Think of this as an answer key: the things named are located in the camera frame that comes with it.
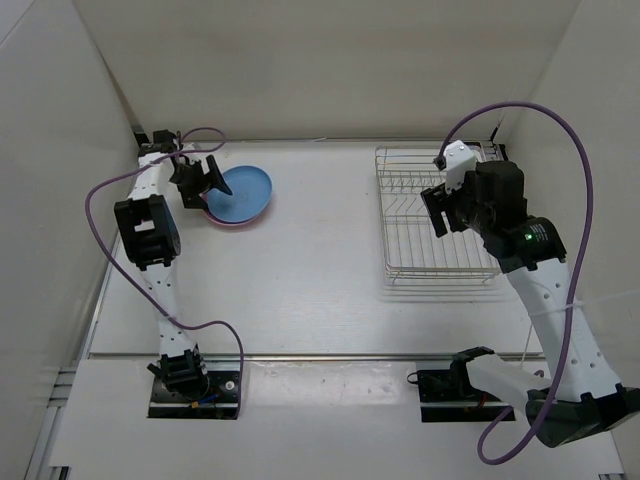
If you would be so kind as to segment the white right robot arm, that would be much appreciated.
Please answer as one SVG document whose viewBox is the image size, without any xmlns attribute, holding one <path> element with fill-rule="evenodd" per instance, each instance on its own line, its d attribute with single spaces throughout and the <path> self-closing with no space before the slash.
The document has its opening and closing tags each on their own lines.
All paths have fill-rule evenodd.
<svg viewBox="0 0 640 480">
<path fill-rule="evenodd" d="M 512 162 L 435 160 L 444 181 L 421 198 L 438 237 L 471 229 L 515 289 L 551 378 L 526 373 L 487 347 L 453 356 L 449 387 L 460 399 L 491 394 L 522 412 L 535 437 L 555 448 L 609 431 L 639 412 L 639 390 L 612 370 L 583 312 L 566 250 L 548 219 L 527 212 L 524 174 Z"/>
</svg>

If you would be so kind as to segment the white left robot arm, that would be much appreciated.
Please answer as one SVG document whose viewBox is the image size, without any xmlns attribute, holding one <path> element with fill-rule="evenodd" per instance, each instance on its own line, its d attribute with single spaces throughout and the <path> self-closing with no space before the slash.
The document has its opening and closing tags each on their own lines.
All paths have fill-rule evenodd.
<svg viewBox="0 0 640 480">
<path fill-rule="evenodd" d="M 178 153 L 181 141 L 169 130 L 153 133 L 153 140 L 140 145 L 141 172 L 127 199 L 114 206 L 114 213 L 129 261 L 139 270 L 142 289 L 153 300 L 159 329 L 160 359 L 148 369 L 169 392 L 195 402 L 206 397 L 210 377 L 197 342 L 181 326 L 177 257 L 181 253 L 178 228 L 165 192 L 174 184 L 183 206 L 207 210 L 204 195 L 232 190 L 212 155 L 205 161 Z"/>
</svg>

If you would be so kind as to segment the blue plastic plate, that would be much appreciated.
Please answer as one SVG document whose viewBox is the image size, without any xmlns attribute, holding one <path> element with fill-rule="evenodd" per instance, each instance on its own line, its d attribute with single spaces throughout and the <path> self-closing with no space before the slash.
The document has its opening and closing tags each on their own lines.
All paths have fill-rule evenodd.
<svg viewBox="0 0 640 480">
<path fill-rule="evenodd" d="M 259 216 L 269 205 L 273 185 L 271 177 L 251 165 L 233 167 L 223 173 L 232 194 L 212 189 L 206 196 L 206 212 L 219 222 L 241 224 Z"/>
</svg>

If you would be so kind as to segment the pink plastic plate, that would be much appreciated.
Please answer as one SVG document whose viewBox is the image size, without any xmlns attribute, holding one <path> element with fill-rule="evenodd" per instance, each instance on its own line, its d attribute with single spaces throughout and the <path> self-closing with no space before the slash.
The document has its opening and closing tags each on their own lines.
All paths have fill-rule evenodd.
<svg viewBox="0 0 640 480">
<path fill-rule="evenodd" d="M 265 215 L 269 214 L 269 211 L 271 209 L 272 203 L 273 203 L 274 197 L 271 197 L 264 205 L 264 207 L 260 210 L 259 213 L 257 213 L 256 215 L 252 216 L 251 218 L 247 218 L 245 221 L 243 222 L 226 222 L 221 220 L 219 217 L 214 216 L 210 210 L 208 208 L 205 209 L 204 211 L 204 215 L 205 217 L 213 224 L 217 225 L 217 226 L 221 226 L 221 227 L 245 227 L 245 226 L 249 226 L 253 223 L 258 223 L 259 221 L 262 220 L 262 218 Z"/>
</svg>

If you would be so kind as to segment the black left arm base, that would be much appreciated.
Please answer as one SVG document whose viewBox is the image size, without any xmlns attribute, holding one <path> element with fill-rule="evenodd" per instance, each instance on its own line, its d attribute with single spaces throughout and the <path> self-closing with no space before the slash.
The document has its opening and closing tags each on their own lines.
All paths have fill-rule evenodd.
<svg viewBox="0 0 640 480">
<path fill-rule="evenodd" d="M 171 420 L 236 420 L 241 410 L 243 367 L 205 359 L 192 351 L 163 355 L 147 366 L 153 376 L 147 416 Z"/>
</svg>

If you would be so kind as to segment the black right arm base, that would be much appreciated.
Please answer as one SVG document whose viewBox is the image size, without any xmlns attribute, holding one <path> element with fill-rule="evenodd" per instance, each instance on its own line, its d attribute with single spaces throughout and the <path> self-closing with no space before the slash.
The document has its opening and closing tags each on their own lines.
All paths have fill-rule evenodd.
<svg viewBox="0 0 640 480">
<path fill-rule="evenodd" d="M 466 365 L 494 354 L 484 346 L 454 354 L 443 366 L 423 366 L 410 372 L 406 381 L 418 388 L 422 423 L 490 423 L 507 408 L 496 396 L 469 382 Z"/>
</svg>

